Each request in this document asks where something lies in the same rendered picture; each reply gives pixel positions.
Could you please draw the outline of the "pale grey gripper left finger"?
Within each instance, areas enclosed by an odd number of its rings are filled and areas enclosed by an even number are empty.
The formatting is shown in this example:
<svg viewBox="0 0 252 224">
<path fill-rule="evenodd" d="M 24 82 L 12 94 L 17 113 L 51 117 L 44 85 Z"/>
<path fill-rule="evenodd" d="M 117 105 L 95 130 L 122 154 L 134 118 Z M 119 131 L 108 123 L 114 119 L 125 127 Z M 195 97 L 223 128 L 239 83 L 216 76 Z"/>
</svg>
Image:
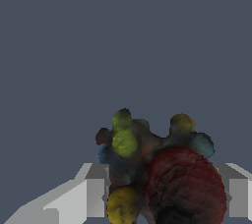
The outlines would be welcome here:
<svg viewBox="0 0 252 224">
<path fill-rule="evenodd" d="M 109 165 L 84 163 L 74 179 L 21 206 L 4 224 L 83 224 L 104 217 Z"/>
</svg>

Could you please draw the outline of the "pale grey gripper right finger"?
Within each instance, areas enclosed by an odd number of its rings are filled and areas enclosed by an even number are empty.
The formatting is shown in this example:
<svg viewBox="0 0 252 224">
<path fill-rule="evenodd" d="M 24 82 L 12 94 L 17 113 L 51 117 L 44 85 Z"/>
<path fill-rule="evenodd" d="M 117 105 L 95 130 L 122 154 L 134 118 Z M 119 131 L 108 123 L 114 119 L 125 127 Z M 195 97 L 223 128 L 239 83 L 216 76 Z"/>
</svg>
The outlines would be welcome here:
<svg viewBox="0 0 252 224">
<path fill-rule="evenodd" d="M 234 163 L 215 163 L 227 196 L 227 215 L 252 222 L 252 173 Z"/>
</svg>

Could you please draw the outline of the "multicoloured lumpy ball cluster toy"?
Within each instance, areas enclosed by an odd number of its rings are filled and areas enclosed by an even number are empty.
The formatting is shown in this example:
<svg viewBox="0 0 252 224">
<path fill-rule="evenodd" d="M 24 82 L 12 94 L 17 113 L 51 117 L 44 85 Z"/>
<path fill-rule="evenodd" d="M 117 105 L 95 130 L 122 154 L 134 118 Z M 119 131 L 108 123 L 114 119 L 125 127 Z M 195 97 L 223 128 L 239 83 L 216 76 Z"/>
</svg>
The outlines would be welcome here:
<svg viewBox="0 0 252 224">
<path fill-rule="evenodd" d="M 111 224 L 221 224 L 226 194 L 209 159 L 214 143 L 195 131 L 186 114 L 170 119 L 169 134 L 153 134 L 128 109 L 114 113 L 112 128 L 100 129 L 97 161 L 109 166 L 106 214 Z"/>
</svg>

